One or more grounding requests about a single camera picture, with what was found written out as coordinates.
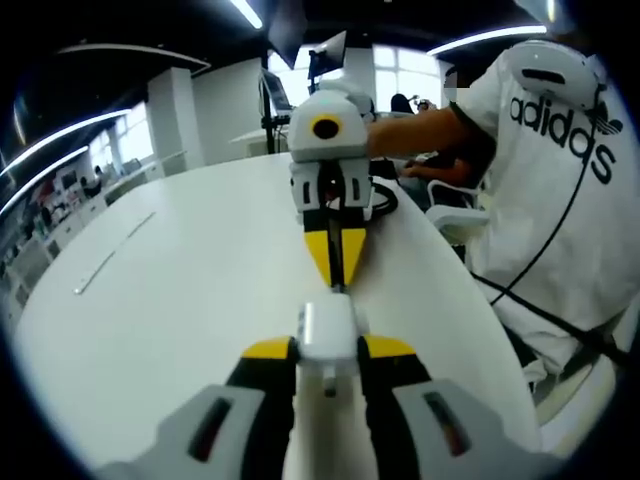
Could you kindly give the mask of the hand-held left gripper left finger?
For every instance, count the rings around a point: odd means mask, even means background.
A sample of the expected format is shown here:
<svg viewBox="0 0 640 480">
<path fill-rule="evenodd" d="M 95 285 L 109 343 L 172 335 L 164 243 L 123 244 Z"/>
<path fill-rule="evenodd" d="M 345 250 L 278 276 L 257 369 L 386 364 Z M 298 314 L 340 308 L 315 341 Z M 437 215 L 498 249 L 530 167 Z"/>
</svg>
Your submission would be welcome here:
<svg viewBox="0 0 640 480">
<path fill-rule="evenodd" d="M 223 384 L 209 385 L 162 420 L 137 457 L 99 479 L 280 479 L 294 426 L 297 342 L 248 347 Z"/>
</svg>

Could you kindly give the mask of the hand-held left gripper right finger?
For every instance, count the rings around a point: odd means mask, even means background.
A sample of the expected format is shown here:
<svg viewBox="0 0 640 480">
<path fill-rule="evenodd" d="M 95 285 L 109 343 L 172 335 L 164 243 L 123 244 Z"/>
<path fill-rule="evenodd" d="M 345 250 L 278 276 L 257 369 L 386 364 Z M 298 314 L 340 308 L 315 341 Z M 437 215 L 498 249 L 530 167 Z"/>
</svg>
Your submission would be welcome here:
<svg viewBox="0 0 640 480">
<path fill-rule="evenodd" d="M 552 479 L 558 458 L 507 436 L 502 419 L 402 340 L 357 340 L 365 420 L 382 479 Z"/>
</svg>

